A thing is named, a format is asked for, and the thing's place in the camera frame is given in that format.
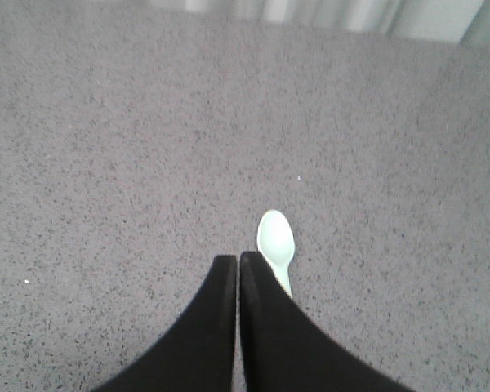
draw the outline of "spoon bowl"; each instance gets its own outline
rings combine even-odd
[[[296,244],[287,218],[278,210],[268,210],[260,220],[257,235],[258,251],[274,272],[283,290],[292,297],[288,266]]]

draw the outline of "white spoon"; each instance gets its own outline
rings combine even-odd
[[[292,298],[288,265],[294,257],[296,244],[287,218],[278,210],[268,210],[258,225],[258,251],[265,258],[274,276]]]

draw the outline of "gray carpet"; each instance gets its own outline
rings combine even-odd
[[[330,337],[490,391],[490,51],[134,3],[0,1],[0,391],[117,373],[272,207]]]

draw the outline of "curtain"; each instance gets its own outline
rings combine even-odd
[[[490,0],[150,0],[238,19],[490,47]]]

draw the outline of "plastic spoon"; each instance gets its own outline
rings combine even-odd
[[[258,250],[265,258],[274,276],[292,298],[288,265],[294,257],[296,244],[287,218],[278,210],[268,210],[260,220],[257,237]]]

